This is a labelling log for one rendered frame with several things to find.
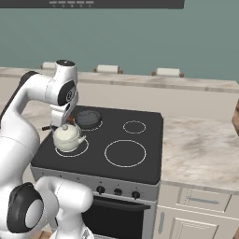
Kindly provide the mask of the dark grey range hood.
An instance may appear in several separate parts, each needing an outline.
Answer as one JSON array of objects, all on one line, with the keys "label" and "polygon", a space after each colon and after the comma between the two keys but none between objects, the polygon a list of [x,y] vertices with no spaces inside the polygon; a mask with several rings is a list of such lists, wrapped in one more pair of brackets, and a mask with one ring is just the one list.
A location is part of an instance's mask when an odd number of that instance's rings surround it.
[{"label": "dark grey range hood", "polygon": [[183,9],[185,0],[0,0],[0,8]]}]

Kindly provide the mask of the brown wooden object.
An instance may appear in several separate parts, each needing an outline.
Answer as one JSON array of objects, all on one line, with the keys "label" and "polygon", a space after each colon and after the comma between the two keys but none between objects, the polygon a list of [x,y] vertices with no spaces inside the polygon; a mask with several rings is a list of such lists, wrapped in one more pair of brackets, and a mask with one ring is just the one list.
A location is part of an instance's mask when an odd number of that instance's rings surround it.
[{"label": "brown wooden object", "polygon": [[237,105],[234,109],[233,116],[232,116],[232,125],[239,137],[239,99],[238,99]]}]

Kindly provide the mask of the cream drawer front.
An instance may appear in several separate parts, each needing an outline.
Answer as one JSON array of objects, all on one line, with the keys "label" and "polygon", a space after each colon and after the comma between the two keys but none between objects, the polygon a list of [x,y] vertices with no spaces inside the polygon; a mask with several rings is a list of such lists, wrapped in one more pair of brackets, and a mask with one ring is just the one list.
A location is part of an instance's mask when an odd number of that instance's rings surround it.
[{"label": "cream drawer front", "polygon": [[183,188],[178,194],[177,204],[205,210],[224,212],[230,199],[230,194]]}]

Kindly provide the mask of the cream cupboard door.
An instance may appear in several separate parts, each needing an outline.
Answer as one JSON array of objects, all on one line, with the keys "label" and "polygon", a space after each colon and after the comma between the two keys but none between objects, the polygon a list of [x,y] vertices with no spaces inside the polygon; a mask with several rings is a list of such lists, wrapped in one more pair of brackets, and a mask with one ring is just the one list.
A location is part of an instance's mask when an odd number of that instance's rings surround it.
[{"label": "cream cupboard door", "polygon": [[[161,212],[165,217],[159,234]],[[233,239],[238,228],[239,219],[159,206],[154,239]]]}]

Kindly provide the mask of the dark grey pan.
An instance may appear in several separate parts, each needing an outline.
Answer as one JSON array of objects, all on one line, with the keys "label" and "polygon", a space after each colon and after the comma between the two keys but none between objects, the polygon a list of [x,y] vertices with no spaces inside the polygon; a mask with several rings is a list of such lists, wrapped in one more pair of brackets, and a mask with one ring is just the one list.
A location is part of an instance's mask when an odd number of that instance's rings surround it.
[{"label": "dark grey pan", "polygon": [[[75,107],[73,111],[67,112],[69,117],[67,118],[66,123],[75,125],[83,131],[90,131],[102,124],[103,116],[97,110],[93,110],[86,107]],[[55,130],[57,127],[52,126],[43,126],[42,130]]]}]

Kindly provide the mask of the cream kettle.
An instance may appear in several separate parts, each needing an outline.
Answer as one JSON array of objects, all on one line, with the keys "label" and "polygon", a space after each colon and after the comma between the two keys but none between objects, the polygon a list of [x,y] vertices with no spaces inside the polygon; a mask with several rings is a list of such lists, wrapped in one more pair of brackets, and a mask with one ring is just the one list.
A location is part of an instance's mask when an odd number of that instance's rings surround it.
[{"label": "cream kettle", "polygon": [[64,124],[53,133],[54,146],[62,152],[71,152],[86,139],[81,130],[72,124]]}]

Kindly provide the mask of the black hob stove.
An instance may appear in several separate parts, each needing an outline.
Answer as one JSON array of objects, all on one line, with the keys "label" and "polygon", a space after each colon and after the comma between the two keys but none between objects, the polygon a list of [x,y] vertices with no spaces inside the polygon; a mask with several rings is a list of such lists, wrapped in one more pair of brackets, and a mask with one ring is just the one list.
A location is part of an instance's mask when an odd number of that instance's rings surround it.
[{"label": "black hob stove", "polygon": [[[56,176],[88,186],[93,197],[148,204],[143,239],[152,239],[162,167],[163,118],[155,112],[78,105],[97,110],[102,124],[83,131],[86,140],[73,152],[61,152],[51,135],[31,162],[34,179]],[[98,186],[105,192],[99,194]],[[114,194],[121,189],[121,196]],[[134,199],[132,192],[140,197]]]}]

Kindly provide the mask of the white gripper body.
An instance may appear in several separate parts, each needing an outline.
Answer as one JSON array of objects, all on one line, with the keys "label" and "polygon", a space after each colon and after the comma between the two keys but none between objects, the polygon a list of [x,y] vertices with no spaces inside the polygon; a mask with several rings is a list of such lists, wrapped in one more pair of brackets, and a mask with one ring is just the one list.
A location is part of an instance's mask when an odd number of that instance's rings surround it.
[{"label": "white gripper body", "polygon": [[66,124],[69,113],[63,113],[59,111],[51,112],[50,124],[52,126],[61,127],[63,124]]}]

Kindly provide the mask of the black oven door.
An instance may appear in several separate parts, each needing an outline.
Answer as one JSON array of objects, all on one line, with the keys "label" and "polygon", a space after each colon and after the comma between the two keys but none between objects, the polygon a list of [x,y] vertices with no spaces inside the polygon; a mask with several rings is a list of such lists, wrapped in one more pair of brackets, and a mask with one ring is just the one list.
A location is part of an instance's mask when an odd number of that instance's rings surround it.
[{"label": "black oven door", "polygon": [[[94,196],[94,199],[106,199],[111,202],[121,200]],[[94,234],[116,239],[143,239],[143,221],[146,212],[126,211],[93,205],[82,214],[85,224]]]}]

